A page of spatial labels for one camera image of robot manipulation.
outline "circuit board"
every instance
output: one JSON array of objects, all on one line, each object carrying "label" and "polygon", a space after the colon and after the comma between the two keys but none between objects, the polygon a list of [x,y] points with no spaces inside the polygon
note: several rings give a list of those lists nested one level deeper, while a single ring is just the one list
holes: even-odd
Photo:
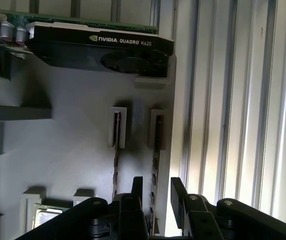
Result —
[{"label": "circuit board", "polygon": [[2,21],[7,21],[12,24],[15,28],[24,28],[27,24],[32,22],[43,22],[43,23],[68,23],[68,24],[79,24],[86,25],[91,28],[109,29],[109,30],[120,30],[120,31],[130,31],[130,32],[140,32],[146,34],[157,34],[157,27],[144,26],[144,25],[134,25],[134,24],[123,24],[115,22],[103,22],[103,21],[93,21],[88,19],[78,19],[78,18],[67,18],[60,16],[52,16],[45,14],[32,14],[24,12],[6,11],[0,10],[0,23]]}]

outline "nvidia logo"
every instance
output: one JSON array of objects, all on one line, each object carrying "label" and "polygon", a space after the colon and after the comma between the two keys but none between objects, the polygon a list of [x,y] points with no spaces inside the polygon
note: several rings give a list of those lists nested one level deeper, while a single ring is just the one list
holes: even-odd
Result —
[{"label": "nvidia logo", "polygon": [[89,39],[91,39],[94,42],[97,42],[98,36],[97,35],[92,35],[92,36],[89,37]]}]

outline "metal side panel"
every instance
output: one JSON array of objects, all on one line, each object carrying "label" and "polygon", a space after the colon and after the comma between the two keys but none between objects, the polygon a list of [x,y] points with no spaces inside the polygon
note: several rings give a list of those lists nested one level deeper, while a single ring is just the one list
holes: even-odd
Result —
[{"label": "metal side panel", "polygon": [[286,222],[286,0],[223,2],[199,1],[185,35],[195,64],[178,58],[176,78],[194,74],[181,177],[212,204],[236,198]]}]

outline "gray metal surface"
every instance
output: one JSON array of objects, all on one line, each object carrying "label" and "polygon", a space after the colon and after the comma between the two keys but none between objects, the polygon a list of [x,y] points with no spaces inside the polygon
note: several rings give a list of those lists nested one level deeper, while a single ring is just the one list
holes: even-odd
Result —
[{"label": "gray metal surface", "polygon": [[182,1],[176,25],[188,192],[286,222],[286,0]]},{"label": "gray metal surface", "polygon": [[[28,2],[16,0],[15,10],[29,12]],[[10,0],[0,0],[0,9],[10,10],[12,6]],[[41,14],[69,17],[70,7],[70,0],[39,1]],[[148,25],[150,11],[150,0],[123,0],[121,22]],[[81,18],[109,21],[110,14],[111,0],[81,1]],[[175,1],[162,1],[160,36],[173,37],[174,19]],[[171,75],[175,73],[176,61],[173,65]],[[108,108],[124,99],[131,99],[133,124],[129,148],[120,155],[118,191],[129,191],[132,177],[143,176],[144,206],[149,203],[152,151],[147,147],[149,118],[146,124],[142,122],[155,105],[168,110],[156,209],[160,233],[164,234],[165,220],[170,219],[166,214],[172,214],[170,204],[164,204],[168,199],[169,176],[177,176],[176,165],[180,161],[179,106],[172,134],[174,81],[166,80],[161,88],[140,89],[135,87],[134,76],[52,68],[36,59],[26,68],[14,66],[14,70],[11,82],[0,80],[0,105],[21,105],[26,90],[40,82],[51,98],[54,121],[17,121],[5,125],[5,154],[0,157],[0,212],[5,214],[1,239],[16,235],[19,197],[30,186],[45,186],[47,195],[58,199],[71,200],[75,190],[83,187],[93,188],[99,197],[111,199],[114,149],[107,147]],[[181,90],[180,86],[176,91],[178,102],[184,98]]]},{"label": "gray metal surface", "polygon": [[118,192],[130,191],[132,178],[143,176],[146,211],[152,151],[146,144],[148,128],[144,126],[148,124],[144,123],[149,119],[145,119],[145,113],[155,104],[172,106],[173,84],[162,91],[145,93],[135,89],[133,75],[52,68],[35,57],[29,63],[12,82],[0,82],[0,93],[5,93],[0,94],[0,104],[19,105],[23,86],[29,85],[32,90],[38,81],[51,99],[54,120],[5,123],[5,153],[0,156],[3,239],[16,235],[19,197],[30,186],[44,186],[47,197],[61,200],[72,200],[78,188],[89,188],[111,201],[114,149],[107,147],[108,114],[117,101],[131,102],[128,145],[119,156]]}]

